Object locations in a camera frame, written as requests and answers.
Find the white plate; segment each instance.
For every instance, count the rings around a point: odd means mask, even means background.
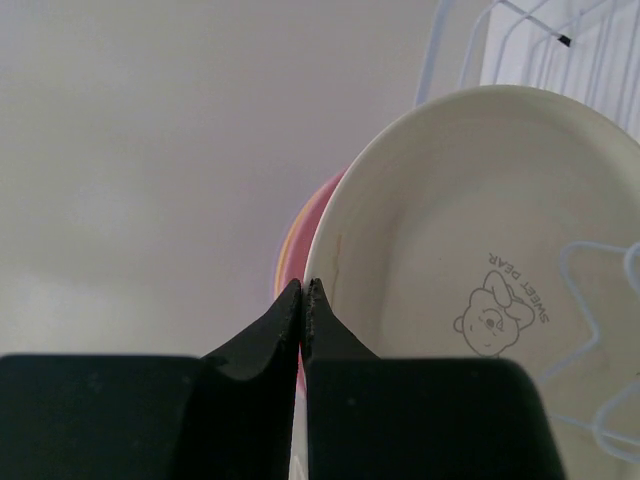
[[[485,87],[402,117],[356,159],[316,232],[305,281],[383,357],[500,356],[539,381],[549,412],[590,424],[640,379],[640,302],[623,253],[640,240],[640,148],[606,118],[549,92]],[[571,478],[636,478],[590,430],[552,420]],[[605,427],[640,437],[640,396]],[[616,447],[623,444],[614,442]],[[624,446],[638,453],[629,445]]]

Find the bear face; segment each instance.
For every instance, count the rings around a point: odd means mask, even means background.
[[[494,270],[485,277],[482,288],[471,292],[467,309],[453,327],[478,355],[494,357],[518,341],[520,331],[533,323],[534,315]]]

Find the bear ear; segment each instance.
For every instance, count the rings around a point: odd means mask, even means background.
[[[462,333],[462,317],[458,317],[453,321],[453,329],[458,332],[458,333]]]

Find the bear logo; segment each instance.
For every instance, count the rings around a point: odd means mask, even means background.
[[[481,357],[497,357],[514,345],[520,331],[533,323],[533,308],[513,293],[500,272],[492,270],[482,288],[469,296],[469,306],[455,319],[453,328]]]

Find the white wire rack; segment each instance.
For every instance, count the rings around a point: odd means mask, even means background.
[[[430,90],[434,75],[439,72],[438,55],[447,38],[448,23],[455,21],[450,17],[456,3],[468,6],[466,0],[440,0],[438,4],[416,105],[433,97]],[[509,0],[487,2],[469,31],[467,47],[459,65],[457,88],[478,84],[518,84],[551,90],[598,110],[638,139],[640,0],[563,0],[560,8],[564,8],[561,15],[564,18],[557,24],[550,24],[545,17],[549,17],[548,12],[553,8],[557,21],[559,3],[561,0],[521,0],[519,5]],[[540,385],[601,343],[599,322],[569,273],[569,257],[574,251],[583,249],[623,255],[622,266],[629,285],[640,296],[640,279],[634,270],[634,261],[640,254],[640,242],[630,248],[586,240],[567,245],[558,258],[560,274],[589,325],[591,338],[543,373],[537,379]],[[640,398],[640,381],[627,385],[601,405],[590,423],[566,415],[549,415],[555,420],[590,430],[595,442],[605,452],[640,464],[640,454],[631,453],[628,449],[637,450],[640,438],[604,427],[611,413],[632,395]]]

